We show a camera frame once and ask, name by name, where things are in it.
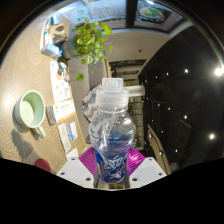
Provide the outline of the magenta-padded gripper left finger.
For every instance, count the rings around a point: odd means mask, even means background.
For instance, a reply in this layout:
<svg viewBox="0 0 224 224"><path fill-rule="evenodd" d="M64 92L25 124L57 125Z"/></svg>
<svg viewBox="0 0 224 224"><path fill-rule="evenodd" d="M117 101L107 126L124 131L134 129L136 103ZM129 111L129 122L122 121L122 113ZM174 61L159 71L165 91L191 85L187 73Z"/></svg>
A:
<svg viewBox="0 0 224 224"><path fill-rule="evenodd" d="M66 154L67 161L57 175L84 188L95 188L98 182L97 162L90 147L81 155L73 149Z"/></svg>

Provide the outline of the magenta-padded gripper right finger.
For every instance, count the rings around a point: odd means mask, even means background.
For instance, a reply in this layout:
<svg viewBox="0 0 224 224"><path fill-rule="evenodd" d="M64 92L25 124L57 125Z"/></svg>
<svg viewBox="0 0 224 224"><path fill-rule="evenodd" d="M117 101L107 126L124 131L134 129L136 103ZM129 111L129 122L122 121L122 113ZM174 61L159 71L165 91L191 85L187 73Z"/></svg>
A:
<svg viewBox="0 0 224 224"><path fill-rule="evenodd" d="M166 176L153 157L144 157L134 148L128 152L126 171L131 189L146 186Z"/></svg>

